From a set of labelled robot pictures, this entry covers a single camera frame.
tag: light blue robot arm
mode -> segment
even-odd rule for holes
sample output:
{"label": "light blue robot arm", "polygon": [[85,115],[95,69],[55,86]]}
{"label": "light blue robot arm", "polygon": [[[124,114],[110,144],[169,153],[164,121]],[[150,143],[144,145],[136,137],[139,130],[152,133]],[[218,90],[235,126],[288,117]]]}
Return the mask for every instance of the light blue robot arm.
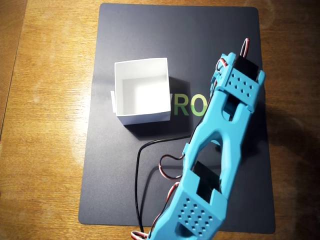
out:
{"label": "light blue robot arm", "polygon": [[[211,240],[226,218],[241,145],[266,76],[234,53],[221,58],[227,66],[219,63],[221,71],[214,72],[206,114],[183,150],[180,184],[149,233],[150,240]],[[199,152],[210,142],[222,148],[220,176],[197,162]]]}

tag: cable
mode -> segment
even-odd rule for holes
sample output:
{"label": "cable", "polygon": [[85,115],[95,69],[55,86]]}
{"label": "cable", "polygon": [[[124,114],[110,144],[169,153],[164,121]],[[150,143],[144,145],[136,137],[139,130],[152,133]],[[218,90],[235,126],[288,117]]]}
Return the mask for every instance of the cable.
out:
{"label": "cable", "polygon": [[249,38],[247,37],[243,44],[242,44],[242,48],[241,48],[241,52],[240,52],[240,56],[246,58],[247,57],[247,54],[248,54],[248,50],[249,50]]}
{"label": "cable", "polygon": [[149,233],[149,235],[148,235],[148,238],[151,238],[152,230],[154,229],[154,227],[155,227],[158,219],[161,217],[161,215],[162,215],[162,214],[164,213],[164,211],[166,210],[166,206],[167,206],[167,204],[168,204],[168,202],[169,202],[169,199],[170,199],[172,193],[174,192],[174,190],[179,186],[179,183],[180,183],[180,182],[176,182],[176,183],[170,188],[170,190],[169,190],[169,192],[168,192],[168,196],[166,197],[166,201],[165,201],[165,204],[164,204],[164,207],[163,207],[162,211],[159,213],[159,215],[155,218],[155,220],[154,220],[153,223],[152,223],[152,226],[151,226],[151,229],[150,229],[150,233]]}
{"label": "cable", "polygon": [[148,237],[148,234],[140,231],[132,231],[131,232],[131,238],[134,240],[144,240]]}
{"label": "cable", "polygon": [[190,135],[149,141],[146,144],[144,144],[142,147],[140,147],[140,149],[138,151],[138,155],[137,155],[137,158],[136,158],[136,166],[135,166],[135,178],[134,178],[134,200],[135,200],[136,216],[137,216],[137,219],[138,219],[140,231],[142,233],[144,232],[144,227],[142,225],[142,219],[141,219],[141,216],[140,216],[140,213],[139,213],[139,205],[138,205],[138,171],[139,171],[139,162],[140,162],[141,152],[142,152],[143,149],[145,149],[146,147],[151,146],[153,144],[164,143],[164,142],[169,142],[169,141],[175,141],[175,140],[180,140],[180,139],[187,139],[187,138],[190,138]]}
{"label": "cable", "polygon": [[223,58],[220,58],[220,59],[218,60],[218,62],[216,63],[216,65],[215,65],[215,70],[216,70],[218,73],[221,72],[220,69],[218,69],[218,66],[219,66],[219,63],[220,63],[220,62],[222,63],[222,66],[224,66],[224,67],[227,67],[227,66],[228,66],[226,60],[224,60]]}
{"label": "cable", "polygon": [[175,177],[172,177],[172,176],[167,175],[167,174],[164,172],[164,170],[162,169],[161,161],[162,161],[163,159],[165,159],[165,158],[170,158],[170,159],[173,159],[173,160],[182,160],[182,159],[184,159],[184,157],[185,157],[185,155],[182,155],[181,157],[175,157],[175,156],[172,156],[172,155],[170,155],[170,154],[165,154],[165,155],[163,155],[163,156],[160,158],[160,161],[159,161],[159,171],[160,171],[160,173],[162,174],[162,176],[164,176],[166,179],[172,180],[172,181],[180,179],[180,178],[182,177],[182,175],[175,176]]}
{"label": "cable", "polygon": [[172,193],[174,192],[174,190],[179,186],[179,182],[176,182],[169,190],[168,192],[168,196],[166,197],[166,201],[165,201],[165,204],[164,204],[164,207],[162,209],[162,211],[159,213],[159,215],[154,219],[153,223],[152,223],[152,226],[151,226],[151,230],[150,230],[150,234],[148,235],[147,233],[144,233],[144,232],[140,232],[140,231],[132,231],[131,232],[131,238],[133,238],[134,240],[144,240],[146,238],[151,238],[151,233],[152,233],[152,230],[153,228],[155,227],[158,219],[160,218],[160,216],[164,213],[165,209],[166,209],[166,206],[170,200],[170,197],[172,195]]}

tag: wood grain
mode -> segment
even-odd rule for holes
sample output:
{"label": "wood grain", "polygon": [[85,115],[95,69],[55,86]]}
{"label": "wood grain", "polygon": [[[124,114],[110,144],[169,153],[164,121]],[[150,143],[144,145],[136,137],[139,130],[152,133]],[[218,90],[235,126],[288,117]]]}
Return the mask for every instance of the wood grain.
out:
{"label": "wood grain", "polygon": [[0,1],[0,137],[26,4]]}
{"label": "wood grain", "polygon": [[[258,8],[276,231],[215,239],[320,239],[318,1],[132,2]],[[124,240],[137,229],[78,222],[100,4],[28,1],[0,144],[0,239]]]}

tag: black mat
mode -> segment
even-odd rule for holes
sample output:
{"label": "black mat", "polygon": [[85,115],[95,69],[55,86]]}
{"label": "black mat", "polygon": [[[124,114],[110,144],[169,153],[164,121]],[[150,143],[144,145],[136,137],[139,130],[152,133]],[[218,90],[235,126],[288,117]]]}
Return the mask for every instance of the black mat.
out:
{"label": "black mat", "polygon": [[[258,11],[244,7],[189,7],[102,4],[92,81],[79,221],[83,224],[137,226],[134,179],[139,148],[147,141],[189,134],[200,120],[179,108],[175,94],[209,99],[210,80],[222,53],[239,54],[250,38],[247,58],[262,66]],[[171,121],[124,127],[112,111],[114,63],[145,58],[168,59]],[[201,112],[202,101],[195,101]],[[150,226],[161,211],[172,182],[158,170],[163,154],[180,156],[187,140],[160,143],[141,155],[138,199],[142,219]],[[275,213],[262,91],[242,146],[242,162],[221,230],[273,233]],[[213,143],[198,160],[220,173],[221,154]],[[181,172],[181,162],[165,161],[169,174]]]}

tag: open white box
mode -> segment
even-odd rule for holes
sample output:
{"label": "open white box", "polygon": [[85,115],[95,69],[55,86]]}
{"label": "open white box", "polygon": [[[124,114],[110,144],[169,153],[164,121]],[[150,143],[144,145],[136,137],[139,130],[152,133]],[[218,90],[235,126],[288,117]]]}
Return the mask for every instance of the open white box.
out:
{"label": "open white box", "polygon": [[170,120],[167,58],[114,64],[115,112],[123,125]]}

